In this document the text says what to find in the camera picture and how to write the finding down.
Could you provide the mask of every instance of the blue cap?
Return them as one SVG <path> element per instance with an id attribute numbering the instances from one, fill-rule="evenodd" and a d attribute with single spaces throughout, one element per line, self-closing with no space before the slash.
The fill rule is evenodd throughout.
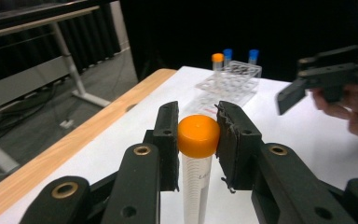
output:
<path id="1" fill-rule="evenodd" d="M 258 57 L 258 49 L 249 50 L 249 59 L 256 60 Z"/>
<path id="2" fill-rule="evenodd" d="M 224 49 L 223 54 L 225 55 L 226 59 L 231 60 L 231 58 L 232 58 L 232 49 Z"/>

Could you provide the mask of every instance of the floor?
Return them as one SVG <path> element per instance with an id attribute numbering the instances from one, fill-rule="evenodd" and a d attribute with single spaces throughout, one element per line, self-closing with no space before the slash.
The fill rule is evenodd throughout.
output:
<path id="1" fill-rule="evenodd" d="M 138 82 L 128 49 L 88 69 L 81 78 L 88 93 L 108 101 Z M 0 148 L 23 165 L 101 110 L 72 96 L 74 88 L 67 78 L 12 106 L 5 115 L 17 117 L 0 119 L 6 123 L 0 130 Z M 6 176 L 0 170 L 0 181 Z"/>

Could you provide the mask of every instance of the white table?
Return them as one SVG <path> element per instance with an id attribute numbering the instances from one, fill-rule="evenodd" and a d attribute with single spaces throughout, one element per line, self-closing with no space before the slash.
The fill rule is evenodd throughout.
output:
<path id="1" fill-rule="evenodd" d="M 65 175 L 78 175 L 93 184 L 115 172 L 125 150 L 141 143 L 145 131 L 153 129 L 160 105 L 178 101 L 179 110 L 195 96 L 194 85 L 212 71 L 182 67 L 121 119 L 104 130 L 49 177 L 18 200 L 0 216 L 0 223 L 20 221 L 40 190 L 50 181 Z M 283 116 L 278 116 L 275 96 L 288 83 L 261 79 L 258 93 L 243 110 L 263 134 L 265 143 L 280 143 L 292 148 L 317 177 L 344 189 L 349 179 L 358 177 L 358 137 L 350 134 L 346 121 L 330 118 L 315 109 L 306 97 Z M 220 178 L 223 172 L 217 159 L 209 189 L 205 223 L 257 223 L 250 200 L 251 192 L 229 193 Z M 183 223 L 181 192 L 161 193 L 161 223 Z"/>

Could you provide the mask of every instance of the table surface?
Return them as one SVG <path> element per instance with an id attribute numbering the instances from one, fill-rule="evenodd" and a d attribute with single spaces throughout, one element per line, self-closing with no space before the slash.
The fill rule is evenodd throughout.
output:
<path id="1" fill-rule="evenodd" d="M 142 142 L 145 131 L 154 128 L 159 106 L 178 101 L 179 119 L 185 117 L 186 108 L 199 95 L 194 85 L 211 74 L 192 67 L 176 73 L 158 70 L 114 101 L 0 183 L 0 223 L 19 221 L 38 192 L 54 179 L 78 175 L 93 184 L 115 172 L 125 149 Z M 349 179 L 358 177 L 358 137 L 348 132 L 345 120 L 317 111 L 310 97 L 279 116 L 275 96 L 287 85 L 261 78 L 257 94 L 242 109 L 265 143 L 292 148 L 318 178 L 345 188 Z M 213 158 L 205 222 L 257 223 L 251 192 L 231 194 L 222 176 Z M 183 223 L 182 196 L 182 191 L 161 193 L 161 223 Z"/>
<path id="2" fill-rule="evenodd" d="M 176 71 L 160 69 L 0 183 L 0 214 Z"/>

